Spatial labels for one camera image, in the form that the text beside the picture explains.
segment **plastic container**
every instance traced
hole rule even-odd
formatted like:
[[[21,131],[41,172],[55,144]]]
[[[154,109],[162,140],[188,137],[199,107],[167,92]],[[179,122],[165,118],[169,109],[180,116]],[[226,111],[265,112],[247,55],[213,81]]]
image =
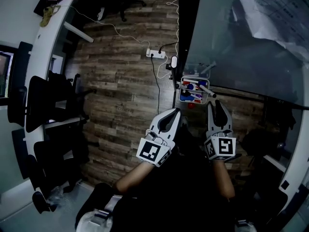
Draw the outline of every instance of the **plastic container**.
[[[208,79],[202,78],[202,77],[193,77],[193,76],[183,76],[181,78],[181,83],[180,83],[181,86],[183,85],[182,84],[183,83],[183,79],[189,79],[189,80],[193,80],[193,81],[204,81],[204,82],[206,82],[205,87],[208,88],[208,89],[209,89],[209,86],[210,86],[210,83],[209,83]],[[180,95],[183,92],[183,90],[187,90],[189,92],[190,91],[194,91],[196,93],[200,93],[202,95],[201,102],[199,103],[199,102],[196,102],[196,101],[188,101],[188,100],[182,101],[182,100],[180,100]],[[187,88],[180,88],[180,91],[179,91],[179,100],[181,102],[194,103],[194,104],[205,104],[207,102],[207,98],[208,98],[208,93],[203,91],[203,90],[201,90],[201,89],[199,89],[199,90],[191,90],[191,89],[187,89]]]

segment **paper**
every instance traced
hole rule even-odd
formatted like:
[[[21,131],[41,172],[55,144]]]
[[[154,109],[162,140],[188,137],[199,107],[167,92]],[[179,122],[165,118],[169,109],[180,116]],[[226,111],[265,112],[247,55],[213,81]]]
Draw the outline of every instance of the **paper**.
[[[276,41],[301,61],[309,62],[309,0],[240,2],[253,37]]]

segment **white desk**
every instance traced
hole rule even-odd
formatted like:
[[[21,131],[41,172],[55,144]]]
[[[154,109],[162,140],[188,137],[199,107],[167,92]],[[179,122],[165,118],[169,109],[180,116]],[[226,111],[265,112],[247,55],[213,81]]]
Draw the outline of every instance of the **white desk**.
[[[74,0],[62,0],[59,5],[63,5],[63,7],[61,7],[58,12],[52,16],[46,27],[39,29],[33,44],[27,68],[25,86],[28,90],[30,80],[33,76],[36,75],[43,79],[47,78],[47,73],[49,71],[50,62],[53,55],[53,49],[62,26],[81,36],[85,40],[93,42],[93,39],[88,35],[65,22],[65,17],[70,8],[69,6],[72,5],[73,1]],[[33,150],[34,144],[39,141],[44,141],[43,126],[39,126],[30,133],[26,132],[25,128],[25,140],[28,153],[35,156]]]

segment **floor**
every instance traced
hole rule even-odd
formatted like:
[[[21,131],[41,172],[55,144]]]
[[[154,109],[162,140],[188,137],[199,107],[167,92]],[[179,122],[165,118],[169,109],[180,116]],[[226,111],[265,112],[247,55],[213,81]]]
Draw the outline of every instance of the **floor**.
[[[132,35],[138,40],[150,41],[152,49],[177,41],[178,28],[176,6],[166,5],[173,0],[144,0],[146,7],[133,5],[126,10],[127,22],[120,15],[109,15],[104,23],[116,25],[122,35]],[[88,140],[99,142],[99,147],[89,146],[90,162],[83,166],[83,174],[91,185],[100,182],[113,184],[138,163],[135,157],[140,138],[156,115],[158,87],[153,66],[146,57],[148,44],[143,46],[130,37],[118,36],[112,26],[88,23],[84,31],[95,39],[94,43],[80,40],[77,50],[68,62],[66,75],[81,74],[82,86],[96,88],[96,94],[86,97],[84,108],[90,120],[84,127]],[[166,54],[175,55],[175,46],[164,48]],[[154,71],[163,63],[154,59]],[[166,70],[160,69],[160,76]],[[158,80],[160,93],[159,112],[172,107],[173,87],[168,77]],[[231,92],[214,88],[214,91]],[[241,96],[260,99],[257,95],[237,92]],[[246,133],[259,128],[263,103],[229,96],[217,96],[226,105],[233,117],[234,134],[239,141]],[[183,115],[188,118],[190,131],[201,135],[206,128],[206,107],[188,109],[184,102],[176,102]],[[237,160],[226,164],[236,186],[243,181],[238,175],[249,175],[251,157],[237,144],[237,153],[243,154]]]

